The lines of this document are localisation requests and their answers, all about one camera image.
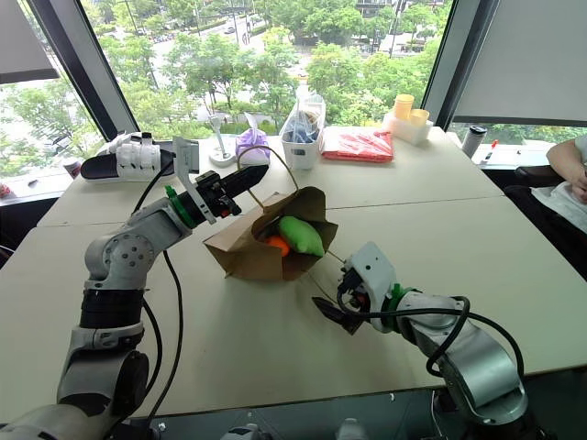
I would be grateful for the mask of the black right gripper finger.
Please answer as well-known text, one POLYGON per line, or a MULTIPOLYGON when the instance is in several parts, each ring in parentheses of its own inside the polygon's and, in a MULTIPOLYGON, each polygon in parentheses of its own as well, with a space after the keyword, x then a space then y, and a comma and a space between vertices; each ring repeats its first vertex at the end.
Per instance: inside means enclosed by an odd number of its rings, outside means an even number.
POLYGON ((336 324, 342 327, 348 334, 354 335, 363 324, 363 320, 357 316, 351 315, 353 322, 351 324, 336 324))
POLYGON ((322 297, 313 297, 312 302, 326 319, 335 324, 351 324, 353 317, 338 309, 331 301, 322 297))

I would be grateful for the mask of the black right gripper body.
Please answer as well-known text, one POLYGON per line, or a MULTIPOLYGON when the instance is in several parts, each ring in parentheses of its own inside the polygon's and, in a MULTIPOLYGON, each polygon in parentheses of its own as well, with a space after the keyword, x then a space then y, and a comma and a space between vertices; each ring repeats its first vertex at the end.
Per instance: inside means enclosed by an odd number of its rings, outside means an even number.
POLYGON ((368 294, 361 287, 362 279, 355 269, 346 269, 338 285, 337 302, 340 310, 360 321, 368 312, 368 294))

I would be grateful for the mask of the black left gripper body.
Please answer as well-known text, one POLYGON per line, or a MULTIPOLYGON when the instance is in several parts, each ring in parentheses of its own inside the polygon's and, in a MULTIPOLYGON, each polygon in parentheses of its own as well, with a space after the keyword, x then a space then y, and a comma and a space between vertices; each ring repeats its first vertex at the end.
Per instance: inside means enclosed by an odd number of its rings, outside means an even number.
POLYGON ((226 218, 242 213, 241 208, 234 201, 238 195, 236 192, 238 179, 238 171, 221 178, 218 173, 212 170, 196 178, 196 190, 215 217, 226 218))

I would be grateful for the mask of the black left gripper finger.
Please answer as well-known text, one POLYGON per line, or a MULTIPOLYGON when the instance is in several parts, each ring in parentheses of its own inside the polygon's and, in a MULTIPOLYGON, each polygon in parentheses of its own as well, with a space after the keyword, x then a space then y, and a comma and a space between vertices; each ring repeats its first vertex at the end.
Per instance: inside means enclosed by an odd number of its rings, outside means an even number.
POLYGON ((260 183, 268 169, 266 164, 244 167, 222 178, 221 186, 225 190, 249 190, 260 183))
POLYGON ((232 173, 226 176, 226 195, 229 198, 235 198, 242 193, 249 191, 257 185, 263 174, 258 173, 232 173))

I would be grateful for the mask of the bystander hand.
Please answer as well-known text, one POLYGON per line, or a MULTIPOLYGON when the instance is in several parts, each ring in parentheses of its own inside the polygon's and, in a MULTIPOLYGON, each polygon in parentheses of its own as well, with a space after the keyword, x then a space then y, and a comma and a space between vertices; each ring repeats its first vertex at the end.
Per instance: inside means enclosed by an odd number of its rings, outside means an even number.
POLYGON ((587 176, 586 168, 580 163, 578 169, 573 172, 570 179, 572 192, 575 197, 583 204, 587 203, 587 176))

